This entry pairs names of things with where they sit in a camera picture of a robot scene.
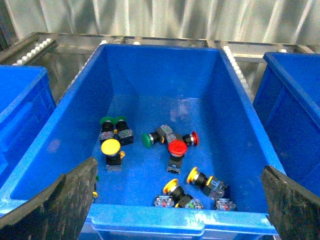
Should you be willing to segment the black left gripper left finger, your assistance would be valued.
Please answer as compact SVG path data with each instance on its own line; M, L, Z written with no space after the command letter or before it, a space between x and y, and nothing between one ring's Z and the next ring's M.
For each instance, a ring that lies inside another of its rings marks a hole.
M86 159L0 218L2 240L76 240L92 204L98 162Z

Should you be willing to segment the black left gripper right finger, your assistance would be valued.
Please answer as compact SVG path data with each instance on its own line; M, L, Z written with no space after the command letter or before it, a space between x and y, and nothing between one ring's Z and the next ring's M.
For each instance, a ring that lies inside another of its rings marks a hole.
M320 197L271 165L261 174L268 220L282 240L320 238Z

